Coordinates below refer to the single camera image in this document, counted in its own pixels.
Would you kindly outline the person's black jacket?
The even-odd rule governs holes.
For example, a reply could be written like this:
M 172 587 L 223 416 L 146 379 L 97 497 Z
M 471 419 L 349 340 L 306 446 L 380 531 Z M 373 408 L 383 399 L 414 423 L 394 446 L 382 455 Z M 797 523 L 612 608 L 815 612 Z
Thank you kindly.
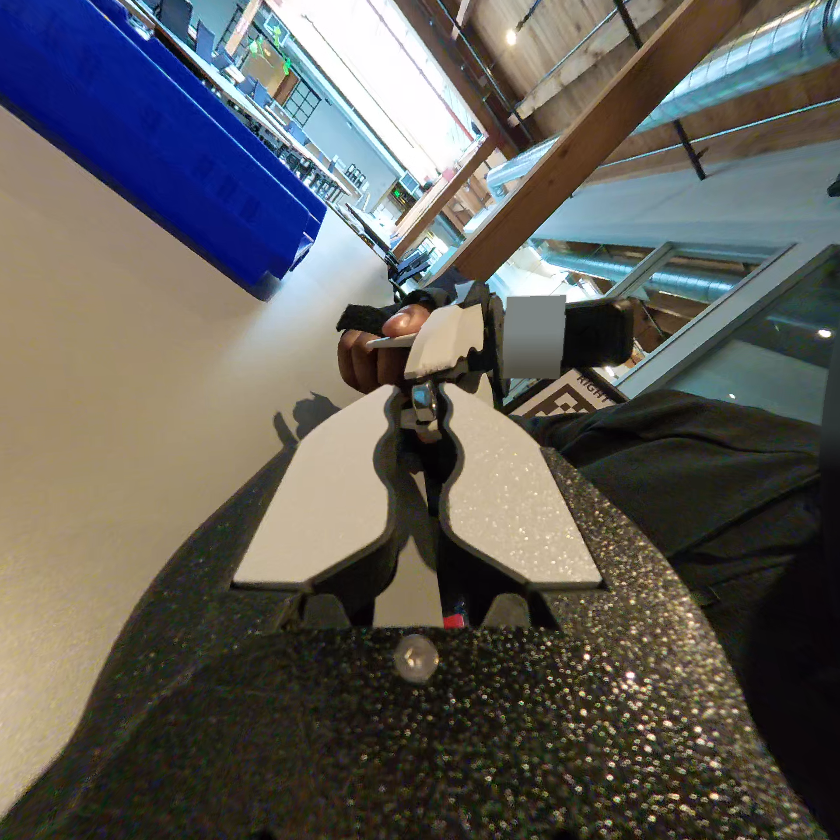
M 666 557 L 705 614 L 791 788 L 838 838 L 838 508 L 820 426 L 655 391 L 517 418 Z

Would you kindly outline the person's right hand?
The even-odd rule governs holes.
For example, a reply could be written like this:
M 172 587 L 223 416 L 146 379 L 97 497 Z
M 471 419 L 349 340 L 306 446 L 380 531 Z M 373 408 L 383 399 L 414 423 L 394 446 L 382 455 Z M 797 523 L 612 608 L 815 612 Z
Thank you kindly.
M 344 382 L 363 394 L 382 385 L 406 388 L 408 348 L 374 346 L 380 338 L 397 339 L 420 330 L 434 311 L 432 299 L 419 298 L 406 306 L 375 308 L 350 304 L 343 310 L 336 330 L 339 372 Z

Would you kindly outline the large silver air duct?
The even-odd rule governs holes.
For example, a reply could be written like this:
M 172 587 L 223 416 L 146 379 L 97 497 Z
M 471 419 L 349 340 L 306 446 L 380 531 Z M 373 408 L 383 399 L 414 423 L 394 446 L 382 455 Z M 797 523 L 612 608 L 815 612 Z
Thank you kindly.
M 838 2 L 804 2 L 716 48 L 584 185 L 838 141 L 838 25 Z

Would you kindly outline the glass partition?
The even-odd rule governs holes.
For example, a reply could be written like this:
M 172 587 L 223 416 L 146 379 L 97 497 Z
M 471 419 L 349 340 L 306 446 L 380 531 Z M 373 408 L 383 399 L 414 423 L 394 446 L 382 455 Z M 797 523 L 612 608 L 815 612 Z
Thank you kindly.
M 629 362 L 600 370 L 612 386 L 625 397 L 681 387 L 816 422 L 838 327 L 838 243 L 820 237 L 771 247 L 661 249 L 665 262 L 683 258 L 744 279 L 710 305 L 632 295 L 643 330 Z

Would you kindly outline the small silver air duct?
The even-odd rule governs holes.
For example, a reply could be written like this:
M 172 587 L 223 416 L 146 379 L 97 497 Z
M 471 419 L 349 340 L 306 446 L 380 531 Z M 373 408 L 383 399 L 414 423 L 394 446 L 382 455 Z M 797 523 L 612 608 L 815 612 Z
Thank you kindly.
M 539 256 L 546 262 L 579 275 L 603 280 L 608 288 L 620 285 L 636 269 L 642 258 L 625 258 L 608 255 L 604 250 L 594 254 L 580 254 L 553 247 L 542 240 L 535 245 Z M 741 272 L 701 268 L 683 258 L 665 262 L 633 295 L 651 298 L 655 293 L 709 305 L 725 297 L 744 279 Z

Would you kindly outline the blue plastic bin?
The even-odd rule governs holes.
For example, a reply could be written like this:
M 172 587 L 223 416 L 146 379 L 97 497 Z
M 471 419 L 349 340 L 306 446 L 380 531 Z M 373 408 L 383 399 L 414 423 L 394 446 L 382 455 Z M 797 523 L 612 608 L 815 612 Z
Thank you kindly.
M 327 207 L 117 2 L 1 2 L 2 104 L 249 295 Z

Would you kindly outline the black office chair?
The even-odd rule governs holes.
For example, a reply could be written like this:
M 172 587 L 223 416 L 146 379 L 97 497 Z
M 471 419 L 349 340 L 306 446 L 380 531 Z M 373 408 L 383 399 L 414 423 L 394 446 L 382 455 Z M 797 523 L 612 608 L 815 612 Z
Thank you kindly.
M 410 254 L 388 269 L 387 279 L 394 286 L 401 286 L 406 281 L 422 275 L 434 261 L 436 250 L 424 246 L 417 247 Z

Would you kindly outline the metal bolt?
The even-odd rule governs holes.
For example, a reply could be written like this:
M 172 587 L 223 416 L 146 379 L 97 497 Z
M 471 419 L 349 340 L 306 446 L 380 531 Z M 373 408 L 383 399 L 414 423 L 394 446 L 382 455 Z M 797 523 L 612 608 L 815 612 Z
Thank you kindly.
M 438 426 L 438 420 L 433 417 L 430 421 L 422 422 L 417 418 L 413 408 L 403 408 L 400 412 L 400 426 L 406 434 L 414 433 L 417 439 L 426 445 L 433 445 L 443 439 Z

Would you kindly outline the thin wooden column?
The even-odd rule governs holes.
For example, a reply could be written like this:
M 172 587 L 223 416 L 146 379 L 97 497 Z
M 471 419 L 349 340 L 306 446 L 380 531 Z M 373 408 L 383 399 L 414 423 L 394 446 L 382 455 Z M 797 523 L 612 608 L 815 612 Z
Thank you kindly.
M 496 147 L 496 138 L 492 135 L 480 136 L 454 166 L 441 174 L 430 189 L 416 200 L 396 225 L 395 242 L 392 243 L 396 258 L 404 257 L 417 246 L 437 215 L 467 185 L 469 178 Z

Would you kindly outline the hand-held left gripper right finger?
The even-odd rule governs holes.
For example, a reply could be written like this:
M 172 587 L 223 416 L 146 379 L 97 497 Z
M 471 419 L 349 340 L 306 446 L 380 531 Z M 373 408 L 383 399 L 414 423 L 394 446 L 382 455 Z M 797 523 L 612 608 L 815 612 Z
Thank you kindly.
M 602 575 L 540 446 L 477 395 L 444 383 L 456 462 L 440 521 L 461 549 L 529 589 L 594 589 Z

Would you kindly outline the thick wooden column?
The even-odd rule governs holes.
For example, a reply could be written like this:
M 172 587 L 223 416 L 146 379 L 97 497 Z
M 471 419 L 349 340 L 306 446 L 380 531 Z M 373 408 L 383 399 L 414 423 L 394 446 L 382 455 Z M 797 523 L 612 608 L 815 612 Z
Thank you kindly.
M 556 139 L 499 169 L 505 198 L 444 264 L 486 280 L 716 48 L 791 9 L 792 2 L 683 2 Z

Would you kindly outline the row of office tables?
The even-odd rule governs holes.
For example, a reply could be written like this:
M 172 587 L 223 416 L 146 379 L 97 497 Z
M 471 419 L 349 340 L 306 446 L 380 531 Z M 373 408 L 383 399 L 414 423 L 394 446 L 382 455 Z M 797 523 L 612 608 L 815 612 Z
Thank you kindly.
M 252 132 L 287 168 L 304 181 L 327 203 L 333 204 L 345 196 L 347 201 L 362 197 L 335 164 L 324 163 L 320 153 L 292 121 L 280 113 L 280 106 L 268 94 L 267 88 L 253 77 L 243 76 L 231 63 L 221 67 L 217 54 L 206 59 L 205 50 L 198 51 L 201 30 L 192 31 L 186 22 L 188 2 L 159 2 L 154 7 L 154 33 L 173 55 L 197 76 L 237 119 Z

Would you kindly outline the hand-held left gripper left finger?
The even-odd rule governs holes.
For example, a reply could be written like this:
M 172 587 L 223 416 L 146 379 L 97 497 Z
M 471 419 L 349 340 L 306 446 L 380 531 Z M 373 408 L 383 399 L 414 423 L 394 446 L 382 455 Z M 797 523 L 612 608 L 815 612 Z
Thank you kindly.
M 382 594 L 396 576 L 411 470 L 403 394 L 385 385 L 298 445 L 233 586 L 306 594 Z

